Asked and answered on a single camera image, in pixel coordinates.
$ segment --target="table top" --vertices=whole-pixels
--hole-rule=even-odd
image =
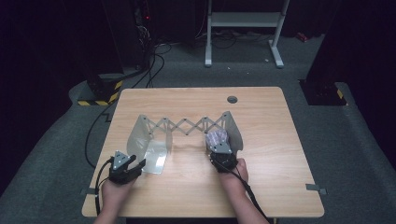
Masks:
[[[237,102],[230,104],[229,96]],[[132,89],[120,95],[91,188],[102,164],[115,150],[127,154],[127,141],[139,115],[151,120],[169,118],[193,122],[208,116],[216,120],[230,111],[242,135],[249,185],[268,217],[321,217],[323,205],[283,92],[278,87]],[[108,176],[108,167],[102,178]],[[95,217],[94,196],[82,208]],[[234,217],[216,169],[205,151],[205,134],[173,132],[160,175],[143,173],[135,182],[122,217]]]

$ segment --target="wire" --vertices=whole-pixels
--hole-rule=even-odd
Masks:
[[[155,57],[159,57],[161,58],[161,60],[163,61],[163,64],[161,65],[161,67],[157,70],[157,72],[154,74],[154,76],[150,77],[150,79],[148,80],[148,84],[146,85],[146,88],[149,86],[149,84],[151,85],[150,87],[153,88],[154,86],[152,85],[152,79],[154,79],[159,73],[160,71],[163,69],[163,67],[165,66],[165,59],[163,58],[163,56],[159,55],[159,54],[155,54]]]
[[[105,169],[105,166],[108,165],[109,163],[113,162],[114,158],[111,157],[110,159],[108,159],[105,164],[103,164],[102,168],[100,168],[99,174],[96,177],[96,183],[95,183],[95,206],[96,206],[96,215],[99,216],[100,214],[100,204],[99,204],[99,179],[100,176],[102,175],[103,169]]]
[[[85,147],[84,147],[84,154],[85,154],[85,160],[87,161],[87,163],[94,169],[96,166],[93,165],[93,163],[90,161],[90,159],[88,158],[88,140],[90,139],[91,136],[91,131],[93,129],[93,126],[95,125],[95,123],[99,120],[99,118],[103,115],[106,115],[106,122],[110,122],[110,120],[108,119],[109,114],[105,114],[105,112],[111,107],[113,106],[115,103],[108,105],[95,119],[95,121],[93,122],[93,124],[91,125],[91,128],[88,130],[87,136],[85,138]]]
[[[195,36],[195,38],[197,38],[197,37],[199,36],[199,34],[202,32],[202,29],[204,28],[205,18],[206,18],[206,15],[207,15],[207,11],[206,11],[206,9],[207,9],[207,1],[208,1],[208,0],[205,1],[204,16],[203,16],[203,18],[202,18],[201,28],[200,28],[200,30],[198,31],[198,34]]]

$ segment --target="black cable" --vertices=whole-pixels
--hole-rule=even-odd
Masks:
[[[152,85],[152,79],[154,79],[154,78],[160,73],[160,71],[163,69],[163,67],[165,66],[165,59],[163,58],[163,56],[161,56],[161,55],[159,55],[159,54],[155,54],[155,55],[154,55],[154,58],[155,58],[156,56],[159,57],[159,58],[161,58],[161,60],[163,61],[163,64],[162,64],[161,67],[157,70],[157,72],[154,74],[154,76],[150,77],[150,79],[149,79],[149,81],[148,81],[148,84],[146,85],[146,88],[148,87],[149,83],[151,83],[151,87],[153,87],[153,85]]]
[[[108,119],[108,114],[105,114],[105,112],[115,103],[108,105],[99,115],[98,117],[96,117],[95,121],[93,122],[93,124],[91,125],[91,128],[88,130],[87,136],[85,138],[85,147],[84,147],[84,154],[85,154],[85,160],[87,161],[87,163],[94,169],[96,166],[93,165],[93,163],[90,161],[90,159],[88,158],[88,140],[90,139],[90,135],[91,135],[91,131],[93,129],[93,126],[95,125],[95,123],[99,120],[99,118],[103,115],[106,115],[106,122],[109,122]]]
[[[148,74],[149,71],[152,69],[152,67],[154,66],[154,63],[151,64],[150,68],[148,69],[147,73],[145,75],[143,75],[132,87],[131,89],[135,88],[142,80],[143,78],[145,78]]]
[[[111,157],[110,159],[108,159],[105,164],[103,164],[102,168],[100,168],[99,174],[96,177],[96,183],[95,183],[95,206],[96,206],[96,215],[99,216],[100,214],[100,203],[99,203],[99,179],[100,176],[102,175],[103,169],[105,169],[105,166],[108,165],[109,163],[113,162],[114,158]]]
[[[244,186],[245,190],[247,191],[248,196],[250,197],[251,202],[253,203],[253,205],[257,208],[257,210],[259,210],[259,212],[262,214],[262,216],[268,221],[268,223],[274,223],[274,220],[271,218],[268,218],[264,212],[262,211],[262,209],[260,208],[259,204],[257,203],[256,197],[254,196],[253,190],[251,189],[250,185],[248,184],[247,181],[245,181],[242,176],[239,174],[236,174],[234,171],[228,169],[227,167],[223,166],[220,162],[213,160],[213,162],[215,162],[217,165],[221,166],[222,169],[226,170],[228,173],[234,175],[236,178],[238,178],[242,185]]]

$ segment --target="finger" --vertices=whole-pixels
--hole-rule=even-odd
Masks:
[[[245,159],[239,158],[239,159],[237,159],[237,160],[238,160],[238,165],[240,165],[240,166],[243,167],[243,168],[246,168],[246,167],[247,167],[247,164],[246,164],[246,162],[245,162]]]

